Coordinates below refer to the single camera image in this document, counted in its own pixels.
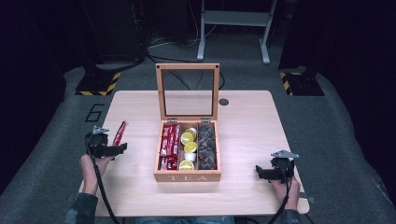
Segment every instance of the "black curtain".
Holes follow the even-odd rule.
[[[300,0],[279,64],[279,69],[316,67],[330,80],[349,112],[365,159],[380,174],[394,204],[395,11],[390,0]]]
[[[0,1],[0,30],[2,193],[63,100],[63,74],[101,61],[78,0]]]

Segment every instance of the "hinge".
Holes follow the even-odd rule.
[[[201,119],[201,123],[210,123],[210,119],[208,119],[208,118],[206,118],[206,119],[202,118],[202,119]]]
[[[177,123],[177,119],[168,119],[168,123]]]

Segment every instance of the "red wrapper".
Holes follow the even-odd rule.
[[[125,126],[126,126],[126,121],[123,121],[121,126],[119,127],[119,130],[116,133],[116,136],[114,137],[113,146],[117,147],[120,145],[121,138],[125,130]]]
[[[177,153],[180,124],[171,124],[163,127],[163,141],[160,156],[161,170],[177,169]]]

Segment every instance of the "wooden table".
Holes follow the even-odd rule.
[[[104,128],[112,142],[127,120],[122,143],[128,149],[107,168],[103,181],[116,217],[254,216],[272,215],[278,207],[273,187],[259,179],[255,165],[272,169],[271,153],[290,150],[269,91],[220,91],[220,182],[157,183],[153,171],[160,132],[156,91],[118,91],[108,110]],[[109,216],[98,190],[96,215]],[[298,210],[309,204],[300,199]]]

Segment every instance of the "wooden box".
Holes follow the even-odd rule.
[[[156,74],[161,109],[161,128],[154,167],[156,181],[219,182],[219,64],[157,63]],[[175,133],[170,140],[171,137],[163,133],[164,128],[169,128],[172,124],[179,126],[178,134]],[[183,170],[185,166],[179,166],[185,160],[185,148],[180,140],[182,134],[190,128],[196,130],[196,160],[193,162],[193,170]],[[174,158],[177,158],[177,162],[175,159],[170,159],[174,162],[169,162],[166,159],[169,155],[164,156],[168,141],[175,141],[177,153]]]

